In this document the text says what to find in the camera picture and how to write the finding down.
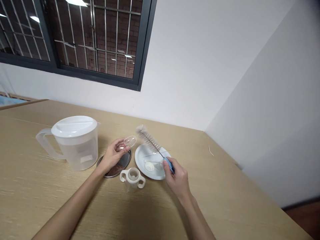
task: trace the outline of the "small white cap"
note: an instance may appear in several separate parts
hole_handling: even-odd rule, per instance
[[[152,172],[154,170],[154,165],[152,162],[146,162],[146,164],[144,165],[144,167],[146,168],[147,171]]]
[[[53,125],[51,132],[61,138],[79,137],[93,131],[97,125],[97,121],[91,117],[73,116],[57,122]]]

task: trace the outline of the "pitcher handle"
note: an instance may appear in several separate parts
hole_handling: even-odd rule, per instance
[[[48,139],[45,137],[46,135],[50,135],[50,134],[52,135],[50,128],[42,129],[40,132],[38,132],[36,139],[40,143],[40,145],[44,148],[44,150],[47,151],[50,157],[58,160],[66,159],[63,155],[57,153],[53,149],[52,145],[49,143]]]

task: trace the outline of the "white saucer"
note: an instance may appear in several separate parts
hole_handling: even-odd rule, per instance
[[[165,150],[163,147],[160,149],[160,152],[164,157],[171,157],[169,152],[167,152],[167,150]],[[137,148],[134,154],[134,159],[139,170],[147,177],[152,178],[154,180],[162,180],[166,178],[163,168],[161,168],[161,170],[157,168],[154,168],[152,171],[146,170],[146,162],[162,163],[163,158],[159,153],[153,154],[153,152],[151,152],[145,144],[142,144]]]

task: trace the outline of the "white pitcher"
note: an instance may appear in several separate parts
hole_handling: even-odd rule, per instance
[[[55,159],[66,159],[73,171],[91,167],[98,158],[98,123],[91,117],[73,116],[41,130],[36,139]],[[53,134],[63,155],[58,154],[45,137]]]

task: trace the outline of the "baby bottle handle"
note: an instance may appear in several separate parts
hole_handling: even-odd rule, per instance
[[[125,175],[126,178],[127,178],[127,174],[128,174],[128,170],[122,170],[121,171],[121,173],[120,173],[120,181],[121,182],[125,182],[126,181],[126,179],[123,177],[123,175]]]
[[[40,145],[44,148],[44,150],[47,151],[47,153],[50,155],[50,157],[63,160],[66,159],[63,155],[57,153],[52,145],[49,143],[48,139],[46,138],[46,135],[52,135],[51,129],[46,128],[42,129],[38,134],[36,135],[37,141],[40,143]]]
[[[140,181],[143,181],[143,183],[142,184],[139,183],[138,188],[143,188],[144,185],[146,184],[146,179],[140,175],[138,182],[140,182]]]

